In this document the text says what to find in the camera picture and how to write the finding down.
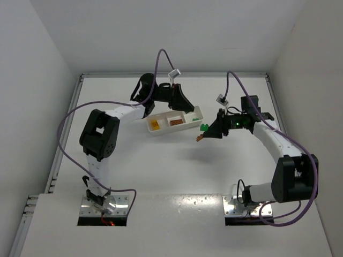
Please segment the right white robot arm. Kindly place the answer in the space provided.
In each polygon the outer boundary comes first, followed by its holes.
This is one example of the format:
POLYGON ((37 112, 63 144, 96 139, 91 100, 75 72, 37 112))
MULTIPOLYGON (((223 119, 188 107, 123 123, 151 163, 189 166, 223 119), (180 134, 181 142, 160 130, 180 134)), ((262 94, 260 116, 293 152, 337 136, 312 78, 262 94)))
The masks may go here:
POLYGON ((275 201, 278 203, 309 200, 317 196, 314 169, 319 167, 315 155, 308 156, 301 152, 288 139, 276 132, 277 124, 268 112, 257 114, 260 110, 258 96, 241 98, 242 114, 229 115, 219 109, 215 121, 197 137, 221 139, 230 130, 247 129, 271 154, 276 163, 271 182, 245 186, 242 203, 245 206, 255 203, 275 201))

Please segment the brown lego plate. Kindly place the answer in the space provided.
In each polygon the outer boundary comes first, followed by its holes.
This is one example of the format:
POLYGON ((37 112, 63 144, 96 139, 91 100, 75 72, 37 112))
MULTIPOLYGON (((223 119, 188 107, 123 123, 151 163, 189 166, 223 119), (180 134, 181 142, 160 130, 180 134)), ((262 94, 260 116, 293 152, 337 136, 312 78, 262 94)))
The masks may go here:
POLYGON ((175 125, 181 125, 183 124, 183 120, 182 119, 174 119, 170 121, 170 126, 175 126, 175 125))
POLYGON ((201 134, 198 137, 196 137, 196 141, 199 142, 200 140, 202 140, 204 138, 204 135, 201 134))

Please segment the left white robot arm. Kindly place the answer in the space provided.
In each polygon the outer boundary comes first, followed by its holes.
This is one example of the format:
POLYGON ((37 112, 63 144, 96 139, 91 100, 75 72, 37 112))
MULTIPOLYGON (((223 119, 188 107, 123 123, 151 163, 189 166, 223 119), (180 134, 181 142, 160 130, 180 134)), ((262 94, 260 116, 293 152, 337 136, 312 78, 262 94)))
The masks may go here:
POLYGON ((184 96, 181 85, 174 83, 180 74, 174 69, 168 74, 170 83, 158 85, 153 73, 145 73, 138 80, 127 105, 109 111, 94 109, 90 113, 79 142, 93 177, 83 176, 83 181, 87 186, 87 198, 100 208, 105 208, 110 196, 110 188, 105 184, 109 173, 108 158, 115 150, 119 128, 150 115, 156 101, 168 103, 174 111, 194 111, 195 107, 184 96))

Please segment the yellow curved lego brick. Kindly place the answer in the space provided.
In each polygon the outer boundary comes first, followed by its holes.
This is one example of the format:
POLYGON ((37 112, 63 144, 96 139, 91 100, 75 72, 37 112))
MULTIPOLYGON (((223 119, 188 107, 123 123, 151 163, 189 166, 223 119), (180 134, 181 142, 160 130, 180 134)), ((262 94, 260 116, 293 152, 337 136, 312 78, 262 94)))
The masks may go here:
POLYGON ((151 127, 153 131, 159 130, 160 126, 157 120, 152 120, 151 121, 151 127))

